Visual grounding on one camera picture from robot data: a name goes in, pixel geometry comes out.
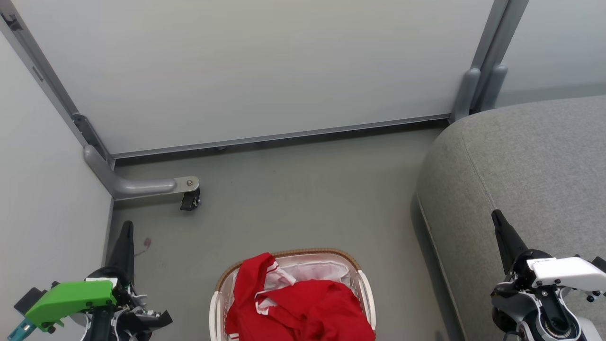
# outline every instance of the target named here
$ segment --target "sofa cushion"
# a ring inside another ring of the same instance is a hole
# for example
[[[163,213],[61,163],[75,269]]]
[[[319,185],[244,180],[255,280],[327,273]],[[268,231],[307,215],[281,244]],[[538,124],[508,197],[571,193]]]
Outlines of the sofa cushion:
[[[448,127],[424,163],[418,197],[467,340],[500,340],[490,293],[504,273],[491,212],[529,248],[606,258],[606,96],[479,113]],[[606,299],[566,299],[606,339]]]

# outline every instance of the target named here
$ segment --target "white laundry basket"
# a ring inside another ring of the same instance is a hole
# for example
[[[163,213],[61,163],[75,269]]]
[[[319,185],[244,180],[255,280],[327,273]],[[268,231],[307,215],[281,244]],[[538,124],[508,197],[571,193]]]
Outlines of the white laundry basket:
[[[338,249],[298,249],[277,252],[272,255],[280,267],[324,261],[336,262],[346,266],[351,281],[349,287],[360,301],[360,307],[366,315],[368,323],[375,331],[376,315],[373,292],[370,289],[366,275],[353,257]],[[215,294],[210,300],[210,312],[208,314],[211,341],[229,341],[225,333],[225,318],[230,305],[233,303],[233,287],[241,265],[242,262],[239,262],[227,269],[221,275],[215,287]]]

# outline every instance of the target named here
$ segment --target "white wall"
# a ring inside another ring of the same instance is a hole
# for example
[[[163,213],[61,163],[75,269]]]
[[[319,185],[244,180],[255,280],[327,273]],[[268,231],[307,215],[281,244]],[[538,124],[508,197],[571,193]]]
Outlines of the white wall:
[[[0,337],[7,337],[23,320],[13,305],[30,288],[83,280],[101,266],[111,197],[2,34],[0,75]],[[84,329],[66,322],[28,340],[79,340]]]
[[[112,154],[449,113],[492,6],[13,3]]]
[[[507,49],[498,107],[606,93],[606,2],[531,0]]]

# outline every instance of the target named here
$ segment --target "floor stain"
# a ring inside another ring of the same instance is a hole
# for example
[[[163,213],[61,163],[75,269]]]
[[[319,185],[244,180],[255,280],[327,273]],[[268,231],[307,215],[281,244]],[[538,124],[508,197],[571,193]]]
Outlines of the floor stain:
[[[147,250],[150,249],[150,246],[152,245],[152,239],[151,238],[146,238],[143,241],[143,246],[145,246],[145,250],[141,251],[141,252],[137,252],[135,253],[135,257],[137,257],[138,255],[142,255],[144,254]]]

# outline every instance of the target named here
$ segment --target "gray floor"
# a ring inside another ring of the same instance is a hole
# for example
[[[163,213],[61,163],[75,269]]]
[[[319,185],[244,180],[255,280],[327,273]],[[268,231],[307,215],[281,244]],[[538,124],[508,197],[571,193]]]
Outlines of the gray floor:
[[[153,340],[208,340],[208,304],[225,269],[265,251],[315,247],[358,260],[375,295],[378,340],[451,339],[409,209],[440,131],[120,167],[131,178],[201,180],[197,211],[180,211],[173,195],[117,204],[113,214],[112,236],[124,220],[135,224],[138,291],[175,321]]]

